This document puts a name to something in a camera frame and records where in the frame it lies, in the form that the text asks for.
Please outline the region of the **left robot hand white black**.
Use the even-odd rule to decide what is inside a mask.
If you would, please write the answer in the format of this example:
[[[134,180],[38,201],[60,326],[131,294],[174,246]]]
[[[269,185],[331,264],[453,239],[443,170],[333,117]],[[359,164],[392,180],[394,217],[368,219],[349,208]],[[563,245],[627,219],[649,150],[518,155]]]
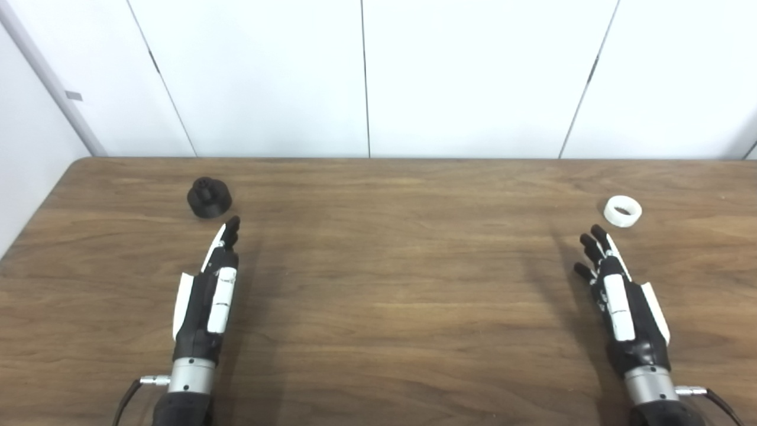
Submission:
[[[182,273],[173,313],[172,372],[168,393],[210,395],[224,345],[239,258],[234,250],[241,219],[220,227],[197,275]]]

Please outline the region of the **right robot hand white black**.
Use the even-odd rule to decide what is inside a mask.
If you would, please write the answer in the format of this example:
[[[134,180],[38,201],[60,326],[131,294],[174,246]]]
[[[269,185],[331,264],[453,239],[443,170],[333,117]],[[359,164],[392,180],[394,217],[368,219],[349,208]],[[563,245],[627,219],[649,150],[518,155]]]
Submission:
[[[636,283],[613,237],[598,224],[582,234],[589,264],[574,265],[589,288],[604,329],[606,353],[634,405],[679,400],[671,378],[671,333],[651,283]]]

